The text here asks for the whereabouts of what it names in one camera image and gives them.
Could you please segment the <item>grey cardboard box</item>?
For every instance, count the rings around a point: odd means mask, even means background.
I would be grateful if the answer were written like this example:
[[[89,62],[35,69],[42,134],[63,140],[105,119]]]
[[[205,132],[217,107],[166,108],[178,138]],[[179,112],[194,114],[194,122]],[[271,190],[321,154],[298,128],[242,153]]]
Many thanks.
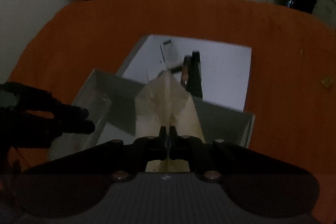
[[[135,97],[145,85],[109,73],[93,71],[79,91],[73,105],[85,108],[95,124],[90,135],[63,134],[52,142],[49,159],[89,149],[120,139],[124,144],[135,140]],[[248,147],[255,117],[192,97],[205,143],[217,139]]]

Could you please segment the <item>black box-shaped tool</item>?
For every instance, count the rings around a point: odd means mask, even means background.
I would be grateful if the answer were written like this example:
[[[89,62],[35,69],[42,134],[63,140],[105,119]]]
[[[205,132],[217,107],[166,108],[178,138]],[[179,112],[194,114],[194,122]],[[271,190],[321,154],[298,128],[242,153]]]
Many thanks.
[[[190,66],[190,93],[195,97],[203,98],[201,60],[199,51],[193,51]]]

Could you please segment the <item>white remote control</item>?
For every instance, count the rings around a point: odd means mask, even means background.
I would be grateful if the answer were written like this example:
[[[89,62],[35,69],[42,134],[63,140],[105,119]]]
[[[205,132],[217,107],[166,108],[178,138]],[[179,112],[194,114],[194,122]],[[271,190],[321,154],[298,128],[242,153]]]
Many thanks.
[[[182,58],[176,45],[171,41],[167,40],[160,45],[163,61],[168,70],[175,69],[182,65]]]

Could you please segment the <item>white flat board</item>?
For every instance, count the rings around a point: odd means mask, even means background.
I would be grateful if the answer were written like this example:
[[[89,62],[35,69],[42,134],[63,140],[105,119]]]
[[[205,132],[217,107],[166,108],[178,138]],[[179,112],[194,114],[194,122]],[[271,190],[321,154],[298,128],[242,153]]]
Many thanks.
[[[193,51],[200,53],[203,99],[244,110],[252,49],[230,43],[177,36],[149,35],[140,38],[117,75],[142,84],[167,69],[164,42],[171,41],[170,55],[180,61]]]

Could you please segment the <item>orange table cloth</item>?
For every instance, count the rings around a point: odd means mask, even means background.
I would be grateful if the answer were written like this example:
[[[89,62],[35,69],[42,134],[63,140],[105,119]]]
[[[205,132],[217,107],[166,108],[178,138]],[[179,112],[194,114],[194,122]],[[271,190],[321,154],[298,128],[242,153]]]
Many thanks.
[[[115,73],[150,34],[251,47],[250,148],[314,174],[313,216],[335,223],[335,31],[309,14],[245,0],[74,2],[28,43],[9,81],[71,103],[92,70]]]

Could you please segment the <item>small tan tag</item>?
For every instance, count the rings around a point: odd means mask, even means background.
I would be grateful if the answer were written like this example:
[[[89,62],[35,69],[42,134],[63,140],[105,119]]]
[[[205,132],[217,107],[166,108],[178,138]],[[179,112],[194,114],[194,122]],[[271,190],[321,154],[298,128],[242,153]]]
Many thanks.
[[[331,77],[325,77],[322,80],[322,85],[324,88],[329,89],[333,83],[333,79]]]

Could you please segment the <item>white cabinet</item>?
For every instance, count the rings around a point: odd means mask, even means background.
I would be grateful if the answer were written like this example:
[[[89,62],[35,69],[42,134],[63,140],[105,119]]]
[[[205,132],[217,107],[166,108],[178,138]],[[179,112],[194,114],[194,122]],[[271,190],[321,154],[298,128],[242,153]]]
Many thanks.
[[[313,15],[335,30],[336,5],[335,0],[317,0]]]

